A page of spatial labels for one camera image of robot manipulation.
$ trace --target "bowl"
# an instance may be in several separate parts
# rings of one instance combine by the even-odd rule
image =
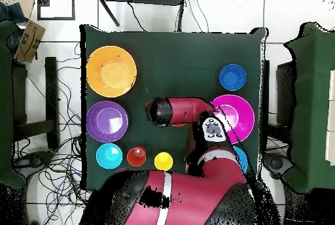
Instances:
[[[87,132],[96,141],[112,143],[119,140],[128,128],[126,111],[112,101],[95,103],[86,115]]]

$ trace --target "cable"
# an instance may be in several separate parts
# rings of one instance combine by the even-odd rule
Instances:
[[[21,157],[23,157],[23,155],[22,155],[22,151],[23,151],[23,149],[25,149],[26,147],[28,147],[29,145],[30,145],[30,139],[27,139],[28,140],[28,144],[27,145],[25,145],[24,147],[22,147],[22,149],[20,150],[20,156]]]
[[[198,7],[199,7],[200,11],[202,12],[202,9],[201,9],[200,6],[199,6],[199,2],[198,2],[198,0],[196,0],[196,3],[198,4]],[[206,24],[207,24],[207,32],[209,33],[209,26],[208,26],[207,18],[206,18],[205,14],[204,14],[203,12],[202,12],[202,15],[203,15],[203,17],[204,17],[205,20],[206,20]]]
[[[77,59],[80,59],[80,57],[79,58],[69,58],[69,59],[66,59],[66,60],[63,60],[63,61],[57,61],[57,62],[65,62],[65,61],[68,61],[68,60],[77,60]]]
[[[193,10],[192,10],[192,7],[191,7],[190,0],[188,0],[188,4],[190,4],[190,10],[191,10],[191,13],[192,13],[192,15],[193,15],[193,18],[194,18],[194,20],[196,21],[196,23],[197,23],[197,25],[198,25],[200,31],[202,32],[202,29],[201,29],[201,27],[200,27],[200,25],[199,25],[199,23],[198,23],[196,17],[195,17],[194,14],[193,14]]]
[[[274,142],[274,140],[270,139],[269,137],[268,137],[268,139],[269,139],[271,142],[273,142],[275,145],[277,145],[278,149],[281,149],[281,150],[285,153],[285,155],[287,155],[287,153],[283,150],[283,148],[285,148],[285,147],[280,147],[277,143]]]
[[[139,23],[139,20],[138,20],[137,16],[135,15],[135,11],[134,11],[134,9],[133,9],[133,6],[130,4],[130,2],[132,2],[132,0],[127,0],[126,2],[127,2],[127,4],[129,4],[129,6],[132,8],[132,10],[133,10],[133,15],[134,15],[135,19],[137,20],[137,23],[139,24],[139,26],[142,28],[143,31],[147,31],[147,30],[144,29],[144,27],[142,27],[141,23]]]
[[[60,70],[60,69],[63,69],[63,68],[72,68],[72,69],[80,69],[80,67],[72,67],[72,66],[63,66],[63,67],[60,67],[57,72]]]
[[[78,46],[79,43],[80,43],[80,41],[76,44],[76,46],[75,46],[75,51],[74,51],[75,54],[78,55],[78,56],[80,56],[80,54],[77,54],[77,53],[76,53],[76,47]],[[57,62],[65,62],[65,61],[68,61],[68,60],[77,60],[77,59],[80,59],[80,57],[78,57],[78,58],[69,58],[69,59],[66,59],[66,60],[63,60],[63,61],[57,61],[57,60],[56,60],[56,61],[57,61]]]
[[[42,91],[40,91],[40,89],[36,86],[36,84],[33,82],[33,80],[29,77],[29,75],[27,75],[27,77],[29,78],[29,80],[33,83],[33,85],[36,87],[36,89],[39,91],[39,93],[57,110],[57,108],[54,106],[54,104],[52,104],[45,96],[44,94],[42,93]],[[66,119],[65,117],[61,114],[61,112],[59,110],[57,110],[59,112],[59,114],[61,115],[61,117],[65,120],[66,122]]]
[[[76,68],[76,67],[61,67],[60,69],[63,68]],[[36,87],[36,89],[38,90],[38,92],[57,110],[57,108],[44,96],[44,94],[40,91],[40,89],[36,86],[36,84],[32,81],[32,79],[28,76],[29,80],[33,83],[34,87]],[[67,98],[66,93],[59,88],[63,94],[65,95],[66,99],[67,99],[67,115],[69,117],[69,120],[67,121],[65,119],[65,117],[63,116],[63,114],[59,111],[58,113],[62,116],[62,118],[65,120],[65,127],[66,126],[69,128],[69,133],[71,135],[71,137],[69,139],[64,140],[60,146],[53,151],[52,153],[52,161],[50,163],[50,165],[47,165],[45,169],[43,169],[42,171],[39,172],[39,182],[48,190],[50,190],[49,194],[46,197],[46,210],[47,210],[47,216],[46,219],[43,222],[43,225],[47,225],[50,220],[57,220],[59,219],[59,217],[57,215],[55,215],[56,211],[58,212],[61,221],[62,221],[62,225],[63,225],[63,220],[62,220],[62,215],[60,214],[59,211],[59,206],[64,206],[63,204],[63,200],[64,198],[68,200],[68,203],[70,205],[74,205],[75,209],[77,207],[82,207],[83,205],[86,205],[86,200],[87,200],[87,194],[90,193],[90,191],[84,191],[80,189],[80,185],[79,185],[79,181],[77,181],[74,176],[78,176],[81,177],[81,171],[79,171],[76,167],[73,167],[73,163],[75,160],[78,160],[81,162],[81,158],[80,158],[80,142],[81,142],[81,137],[73,137],[72,133],[71,133],[71,129],[69,127],[69,122],[72,121],[73,122],[73,118],[77,117],[80,121],[81,121],[81,117],[77,114],[75,114],[70,108],[69,108],[69,103],[71,100],[71,89],[64,84],[64,86],[67,87],[67,89],[70,92],[70,97]],[[69,115],[69,111],[71,111],[73,113],[73,116],[70,117]],[[24,147],[21,148],[21,150],[19,150],[19,146],[17,146],[18,150],[15,151],[15,145],[13,148],[13,154],[15,152],[17,152],[18,156],[23,156],[23,154],[27,154],[26,152],[23,151],[23,149],[25,149],[29,144],[30,144],[30,139],[28,140],[28,144]],[[68,142],[71,142],[71,152],[70,154],[59,154],[60,149]],[[58,158],[55,159],[56,156],[65,156],[64,158]],[[53,171],[55,173],[60,173],[62,174],[61,177],[58,178],[52,178],[50,172]],[[49,180],[51,182],[51,185],[54,189],[46,186],[42,180],[41,180],[41,175],[44,174],[44,177]],[[58,185],[56,184],[56,181],[62,179],[61,183],[59,183]],[[53,195],[53,200],[51,202],[48,202],[48,199],[50,197],[50,195]]]

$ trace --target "floor tile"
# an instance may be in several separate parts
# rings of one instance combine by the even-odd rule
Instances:
[[[59,7],[65,0],[56,0]],[[31,20],[44,27],[42,41],[79,41],[79,25],[90,24],[97,26],[97,0],[75,0],[75,20],[37,20],[37,0],[31,13]]]
[[[298,36],[305,22],[318,22],[325,29],[335,26],[334,0],[266,0],[265,26],[268,42],[285,43]]]
[[[281,220],[281,225],[284,225],[284,217],[285,217],[285,205],[277,205],[277,209],[279,211],[279,216]]]
[[[265,58],[270,61],[269,73],[269,112],[277,112],[277,80],[275,72],[279,64],[292,61],[292,56],[282,44],[266,44]],[[269,123],[276,124],[276,114],[269,114]]]
[[[59,152],[59,156],[55,156],[52,163],[49,165],[51,169],[44,168],[39,173],[34,174],[29,180],[28,189],[27,189],[27,202],[28,203],[50,203],[56,196],[53,192],[57,191],[59,194],[68,195],[69,190],[69,180],[65,179],[65,173],[58,173],[57,171],[65,171],[67,164],[72,165],[75,169],[78,169],[79,172],[73,170],[73,178],[80,182],[81,180],[81,162],[78,160],[69,160],[66,159],[66,155],[70,152],[64,152],[62,148]],[[80,202],[76,199],[74,194],[71,194],[71,201],[73,203]],[[70,200],[64,197],[62,203],[69,203]]]
[[[198,0],[199,6],[205,14],[210,32],[250,33],[256,27],[263,26],[263,0]],[[196,0],[187,3],[183,31],[199,31],[193,19],[190,7],[203,31],[206,22]]]
[[[205,14],[210,32],[249,33],[255,27],[262,27],[263,0],[198,0]],[[116,27],[101,4],[99,4],[99,28],[103,31],[142,31],[132,9],[127,3],[107,2],[108,7],[120,23]],[[132,4],[135,15],[147,31],[175,31],[179,6]],[[186,1],[183,14],[183,32],[207,31],[196,0]]]
[[[54,205],[49,207],[51,211],[54,208]],[[55,216],[49,220],[47,225],[78,225],[83,211],[83,207],[75,207],[74,205],[59,206]],[[27,214],[29,222],[37,220],[40,225],[43,225],[48,217],[45,204],[27,204]]]
[[[111,31],[142,31],[135,19],[132,8],[124,2],[107,2],[107,6],[120,23],[117,27],[99,2],[99,29]],[[147,31],[174,31],[179,6],[134,4],[139,23]]]
[[[270,172],[265,167],[262,167],[261,174],[262,180],[269,188],[275,203],[285,204],[285,193],[281,181],[272,179],[270,176]]]

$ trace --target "green table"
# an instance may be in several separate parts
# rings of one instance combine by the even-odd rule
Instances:
[[[335,33],[306,23],[286,44],[296,60],[296,106],[291,157],[295,163],[284,179],[297,192],[335,189],[335,166],[325,160],[330,71],[335,69]]]
[[[255,112],[255,126],[242,142],[256,170],[258,156],[258,103],[261,72],[261,40],[264,28],[252,34],[222,33],[105,33],[84,26],[86,56],[99,47],[117,45],[127,50],[135,60],[137,78],[133,88],[117,98],[97,95],[86,83],[86,112],[98,101],[110,100],[124,107],[129,126],[125,135],[115,142],[123,153],[116,169],[103,169],[96,162],[96,150],[102,143],[86,133],[86,188],[99,188],[112,174],[122,168],[155,169],[154,157],[161,151],[173,157],[172,171],[185,172],[187,126],[159,128],[149,123],[145,104],[154,97],[202,97],[213,100],[218,95],[231,94],[219,83],[222,67],[230,63],[241,65],[247,73],[244,87],[233,94],[244,97]],[[131,167],[126,155],[129,149],[141,145],[147,160],[141,167]]]

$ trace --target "black cable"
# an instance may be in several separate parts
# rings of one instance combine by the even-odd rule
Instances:
[[[202,8],[199,6],[199,2],[198,2],[198,0],[196,0],[196,3],[198,4],[198,7],[199,7],[200,11],[202,12]],[[206,18],[205,14],[204,14],[203,12],[202,12],[202,15],[203,15],[203,17],[204,17],[205,20],[206,20],[206,24],[207,24],[207,32],[209,33],[209,26],[208,26],[207,18]]]
[[[63,69],[63,68],[72,68],[72,69],[80,69],[80,67],[73,67],[73,66],[63,66],[63,67],[60,67],[57,72],[60,70],[60,69]]]
[[[28,140],[28,144],[25,145],[24,147],[22,147],[22,149],[20,150],[20,156],[21,156],[21,157],[23,157],[23,155],[22,155],[22,151],[23,151],[23,149],[25,149],[26,147],[28,147],[28,146],[30,145],[30,142],[31,142],[30,139],[27,138],[27,140]]]
[[[275,145],[277,145],[278,149],[281,149],[281,150],[285,153],[285,155],[287,155],[287,153],[283,150],[284,147],[280,147],[277,143],[275,143],[275,142],[274,142],[272,139],[270,139],[269,137],[268,137],[268,139],[269,139],[271,142],[273,142]]]
[[[61,67],[61,69],[63,69],[63,68],[76,68],[76,67]],[[44,96],[44,94],[40,91],[40,89],[36,86],[36,84],[32,81],[32,79],[28,76],[28,78],[29,78],[29,80],[33,83],[33,85],[34,85],[34,87],[36,87],[36,89],[39,91],[39,93],[57,110],[57,108]],[[72,113],[73,113],[73,116],[70,118],[70,120],[72,120],[72,118],[74,117],[74,116],[77,116],[77,118],[80,120],[80,116],[79,115],[77,115],[77,114],[75,114],[70,108],[69,108],[69,102],[70,102],[70,100],[71,100],[71,90],[69,89],[69,91],[70,91],[70,98],[67,98],[67,95],[66,95],[66,93],[62,90],[62,92],[64,93],[64,95],[66,96],[66,98],[67,98],[67,114],[68,114],[68,116],[69,116],[69,113],[68,113],[68,110],[70,110]],[[66,119],[65,119],[65,117],[63,116],[63,114],[59,111],[59,110],[57,110],[58,111],[58,113],[62,116],[62,118],[65,120],[65,122],[67,123],[66,125],[65,125],[65,127],[67,126],[68,128],[69,128],[69,121],[67,121]],[[62,206],[62,199],[63,198],[67,198],[68,199],[68,201],[69,201],[69,203],[71,203],[71,204],[73,204],[74,206],[75,206],[75,209],[77,208],[77,207],[82,207],[82,206],[78,206],[78,204],[77,204],[77,200],[80,200],[83,204],[86,204],[86,194],[89,192],[89,191],[85,191],[85,198],[82,198],[81,196],[83,195],[83,193],[81,193],[80,191],[81,191],[81,189],[80,189],[80,186],[79,186],[79,183],[73,178],[73,175],[80,175],[81,176],[81,171],[79,171],[78,169],[76,169],[75,167],[73,167],[72,166],[72,163],[75,161],[75,160],[79,160],[79,161],[81,161],[80,160],[80,150],[79,150],[79,148],[78,148],[78,146],[77,146],[77,142],[79,141],[79,139],[80,139],[80,136],[79,137],[72,137],[72,133],[71,133],[71,129],[69,128],[69,132],[70,132],[70,135],[71,135],[71,138],[70,139],[66,139],[66,140],[64,140],[62,143],[61,143],[61,145],[53,152],[53,154],[52,154],[52,159],[54,159],[54,157],[55,156],[57,156],[58,155],[58,152],[59,152],[59,150],[64,146],[64,144],[66,144],[66,143],[68,143],[69,141],[71,141],[71,153],[69,154],[69,155],[64,155],[64,156],[66,156],[65,158],[62,158],[62,159],[56,159],[56,160],[61,160],[61,162],[60,163],[58,163],[58,164],[54,164],[53,165],[53,163],[51,163],[50,164],[50,166],[49,165],[47,165],[46,166],[46,169],[44,169],[44,170],[42,170],[42,171],[40,171],[40,173],[39,173],[39,182],[45,187],[45,188],[47,188],[47,189],[49,189],[50,190],[50,192],[49,192],[49,194],[47,195],[47,197],[46,197],[46,208],[47,208],[47,211],[48,211],[48,213],[51,213],[51,215],[50,216],[48,216],[47,218],[46,218],[46,220],[44,221],[44,223],[43,223],[43,225],[47,225],[48,223],[49,223],[49,221],[50,220],[56,220],[56,219],[58,219],[58,216],[56,216],[55,215],[55,212],[58,210],[58,212],[59,212],[59,209],[58,209],[58,207],[61,205]],[[20,151],[19,151],[19,149],[18,149],[18,151],[17,151],[17,153],[18,153],[18,156],[22,156],[22,154],[23,153],[25,153],[25,154],[27,154],[26,152],[24,152],[23,151],[23,149],[24,148],[26,148],[29,144],[30,144],[30,140],[29,139],[27,139],[28,141],[29,141],[29,143],[26,145],[26,146],[24,146]],[[60,166],[60,167],[63,167],[64,168],[64,170],[62,170],[62,171],[59,171],[59,170],[56,170],[56,169],[54,169],[54,167],[55,166]],[[53,171],[53,172],[55,172],[55,173],[64,173],[65,175],[64,176],[62,176],[62,177],[58,177],[58,178],[56,178],[56,179],[53,179],[52,177],[51,177],[51,175],[50,175],[50,173],[48,172],[48,170],[51,170],[51,171]],[[51,184],[53,185],[53,187],[55,188],[55,190],[52,190],[51,188],[49,188],[49,187],[47,187],[43,182],[42,182],[42,180],[41,180],[41,175],[44,173],[44,175],[45,175],[45,177],[46,177],[46,179],[48,179],[48,180],[50,180],[50,182],[51,182]],[[59,180],[59,179],[63,179],[63,182],[60,184],[60,185],[58,185],[58,186],[56,186],[55,184],[54,184],[54,181],[57,181],[57,180]],[[75,201],[73,201],[72,200],[72,194],[75,194],[75,198],[76,198],[76,200]],[[48,203],[48,198],[49,198],[49,196],[51,195],[51,194],[53,194],[54,195],[54,200],[53,201],[57,201],[56,203]],[[51,205],[55,205],[55,207],[54,207],[54,210],[50,210],[50,206]]]
[[[78,55],[78,56],[80,56],[80,54],[77,54],[76,53],[76,47],[78,46],[78,44],[80,43],[80,41],[76,44],[76,46],[75,46],[75,54],[76,55]],[[69,58],[69,59],[66,59],[66,60],[63,60],[63,61],[57,61],[57,62],[65,62],[65,61],[68,61],[68,60],[77,60],[77,59],[80,59],[80,57],[78,57],[78,58]]]
[[[139,23],[139,20],[138,20],[137,16],[135,15],[135,11],[134,11],[134,9],[133,9],[133,6],[130,4],[130,2],[132,2],[132,0],[127,0],[126,2],[127,2],[127,4],[129,4],[129,6],[132,8],[132,10],[133,10],[133,15],[134,15],[135,19],[137,20],[137,23],[139,24],[139,26],[142,28],[143,31],[147,31],[147,30],[144,29],[144,27],[142,27],[141,23]]]
[[[68,60],[77,60],[77,59],[80,59],[80,57],[78,57],[78,58],[69,58],[69,59],[66,59],[66,60],[63,60],[63,61],[57,61],[57,62],[65,62],[65,61],[68,61]]]
[[[29,75],[27,75],[27,77],[29,78],[29,80],[33,83],[33,85],[36,87],[36,89],[39,91],[39,93],[57,110],[57,108],[54,106],[54,104],[52,104],[45,96],[44,94],[40,91],[40,89],[36,86],[36,84],[33,82],[33,80],[29,77]],[[59,110],[57,110],[59,112],[59,114],[62,116],[62,118],[65,120],[65,117],[61,114],[61,112]]]
[[[193,18],[194,18],[194,20],[196,21],[196,23],[197,23],[197,25],[198,25],[200,31],[202,32],[202,29],[201,29],[201,27],[200,27],[200,25],[199,25],[199,23],[198,23],[196,17],[195,17],[194,14],[193,14],[193,10],[192,10],[192,7],[191,7],[190,0],[188,0],[188,4],[190,4],[190,10],[191,10],[191,13],[192,13],[192,15],[193,15]]]

